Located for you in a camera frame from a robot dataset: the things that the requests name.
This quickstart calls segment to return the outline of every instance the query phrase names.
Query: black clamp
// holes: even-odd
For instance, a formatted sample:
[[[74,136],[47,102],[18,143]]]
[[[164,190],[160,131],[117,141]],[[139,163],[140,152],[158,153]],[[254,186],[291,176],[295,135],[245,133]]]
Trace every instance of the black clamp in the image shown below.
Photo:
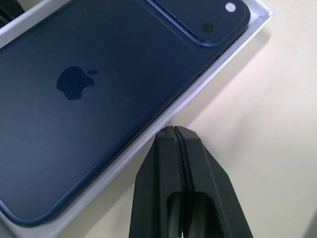
[[[0,0],[0,28],[24,13],[17,0]]]
[[[135,181],[129,238],[252,238],[230,179],[197,134],[161,130]]]

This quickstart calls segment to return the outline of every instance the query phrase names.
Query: blue iphone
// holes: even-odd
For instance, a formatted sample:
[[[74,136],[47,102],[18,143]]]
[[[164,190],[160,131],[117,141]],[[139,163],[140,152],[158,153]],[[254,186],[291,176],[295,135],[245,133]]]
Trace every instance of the blue iphone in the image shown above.
[[[57,216],[249,20],[242,0],[73,0],[0,49],[0,210]]]

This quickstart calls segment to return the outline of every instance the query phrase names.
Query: apple logo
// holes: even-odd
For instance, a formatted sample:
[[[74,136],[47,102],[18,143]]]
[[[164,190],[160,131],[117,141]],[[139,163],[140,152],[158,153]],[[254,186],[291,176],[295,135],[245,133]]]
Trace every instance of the apple logo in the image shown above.
[[[90,75],[95,75],[96,70],[87,72]],[[88,86],[94,86],[94,81],[87,76],[83,69],[77,66],[72,66],[64,70],[58,78],[56,88],[65,94],[69,100],[76,100],[81,98],[82,91]]]

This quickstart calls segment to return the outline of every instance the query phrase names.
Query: camera flash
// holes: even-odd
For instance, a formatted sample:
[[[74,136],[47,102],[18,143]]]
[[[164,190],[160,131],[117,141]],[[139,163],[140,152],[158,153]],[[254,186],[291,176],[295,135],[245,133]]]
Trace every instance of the camera flash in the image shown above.
[[[226,10],[229,12],[234,12],[236,10],[236,5],[232,2],[226,4]]]

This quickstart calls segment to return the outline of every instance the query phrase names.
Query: table surface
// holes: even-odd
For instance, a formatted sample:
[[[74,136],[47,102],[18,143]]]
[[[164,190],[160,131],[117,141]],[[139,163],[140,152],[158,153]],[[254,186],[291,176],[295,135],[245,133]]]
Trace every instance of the table surface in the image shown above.
[[[268,26],[170,125],[196,131],[227,171],[255,238],[315,238],[317,1],[265,2],[275,12]],[[128,238],[148,149],[58,238]]]

